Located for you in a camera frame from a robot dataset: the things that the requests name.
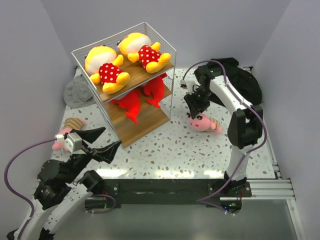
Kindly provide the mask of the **red shark plush front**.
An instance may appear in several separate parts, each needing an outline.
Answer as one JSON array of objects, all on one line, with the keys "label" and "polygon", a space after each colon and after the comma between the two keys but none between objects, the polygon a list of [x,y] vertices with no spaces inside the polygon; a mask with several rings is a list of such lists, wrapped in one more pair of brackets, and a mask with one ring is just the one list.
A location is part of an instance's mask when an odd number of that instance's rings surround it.
[{"label": "red shark plush front", "polygon": [[127,110],[125,115],[128,119],[138,124],[137,117],[141,110],[140,92],[133,89],[123,97],[111,100],[111,103],[118,105],[120,108]]}]

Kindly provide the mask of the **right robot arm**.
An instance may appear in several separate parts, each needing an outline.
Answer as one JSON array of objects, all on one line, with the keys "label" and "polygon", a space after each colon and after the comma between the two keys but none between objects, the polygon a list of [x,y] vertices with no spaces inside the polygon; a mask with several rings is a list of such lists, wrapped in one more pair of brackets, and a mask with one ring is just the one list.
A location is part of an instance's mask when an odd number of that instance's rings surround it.
[{"label": "right robot arm", "polygon": [[216,63],[219,71],[205,70],[197,81],[180,81],[187,90],[184,100],[189,108],[191,118],[195,119],[210,106],[210,97],[216,95],[231,115],[227,136],[232,145],[230,162],[224,173],[224,183],[209,197],[224,192],[233,197],[246,184],[247,165],[251,152],[261,148],[258,140],[267,137],[263,121],[263,109],[246,100],[232,85],[227,77],[225,67]]}]

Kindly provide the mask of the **red shark plush back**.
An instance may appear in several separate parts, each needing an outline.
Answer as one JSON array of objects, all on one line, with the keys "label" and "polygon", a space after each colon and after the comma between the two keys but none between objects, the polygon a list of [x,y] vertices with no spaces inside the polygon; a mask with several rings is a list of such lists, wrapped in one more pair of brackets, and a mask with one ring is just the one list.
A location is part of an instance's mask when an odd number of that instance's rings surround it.
[{"label": "red shark plush back", "polygon": [[167,77],[166,73],[163,73],[151,80],[149,80],[143,87],[143,92],[146,96],[152,96],[146,101],[156,108],[160,108],[159,102],[164,98],[165,95],[165,84],[163,79]]}]

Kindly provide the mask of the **red shark plush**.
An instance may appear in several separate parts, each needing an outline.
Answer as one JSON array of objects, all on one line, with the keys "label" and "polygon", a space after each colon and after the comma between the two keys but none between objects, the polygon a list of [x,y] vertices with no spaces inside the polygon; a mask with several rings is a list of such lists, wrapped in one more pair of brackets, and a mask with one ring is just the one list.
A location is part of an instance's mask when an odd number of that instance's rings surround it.
[{"label": "red shark plush", "polygon": [[118,105],[120,108],[127,110],[125,115],[128,119],[138,124],[137,117],[141,110],[140,92],[133,89],[123,97],[111,100],[111,103]]},{"label": "red shark plush", "polygon": [[151,80],[149,80],[143,87],[143,92],[146,96],[152,96],[146,101],[156,108],[160,108],[159,102],[164,98],[165,95],[165,84],[163,79],[167,77],[166,73],[163,73]]}]

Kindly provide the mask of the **yellow plush red dotted dress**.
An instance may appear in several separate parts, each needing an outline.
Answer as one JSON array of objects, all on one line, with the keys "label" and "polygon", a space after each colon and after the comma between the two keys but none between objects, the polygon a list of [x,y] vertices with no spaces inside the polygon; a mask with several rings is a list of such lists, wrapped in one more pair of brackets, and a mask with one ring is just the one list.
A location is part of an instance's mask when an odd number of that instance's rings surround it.
[{"label": "yellow plush red dotted dress", "polygon": [[106,45],[93,47],[85,57],[85,71],[93,84],[102,86],[106,94],[114,94],[130,81],[130,74],[120,67],[124,57]]}]

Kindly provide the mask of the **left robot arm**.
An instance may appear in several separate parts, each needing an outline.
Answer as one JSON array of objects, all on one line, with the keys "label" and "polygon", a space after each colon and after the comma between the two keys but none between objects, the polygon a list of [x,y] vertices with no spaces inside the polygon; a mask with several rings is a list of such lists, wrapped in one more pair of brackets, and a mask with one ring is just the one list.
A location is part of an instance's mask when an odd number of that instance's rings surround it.
[{"label": "left robot arm", "polygon": [[105,191],[104,179],[95,171],[86,171],[79,184],[85,190],[77,190],[76,197],[68,197],[71,186],[78,175],[87,167],[91,160],[111,164],[121,140],[117,140],[102,148],[92,148],[94,143],[105,131],[105,127],[90,130],[72,129],[70,132],[58,133],[53,141],[63,144],[70,152],[67,161],[56,159],[47,160],[37,175],[38,186],[32,199],[28,199],[12,188],[8,180],[9,168],[13,161],[20,156],[16,153],[4,170],[6,187],[16,196],[30,205],[30,213],[22,225],[7,234],[9,240],[52,240],[62,221],[87,198],[102,197],[112,200],[112,206],[107,212],[116,207],[116,200]]}]

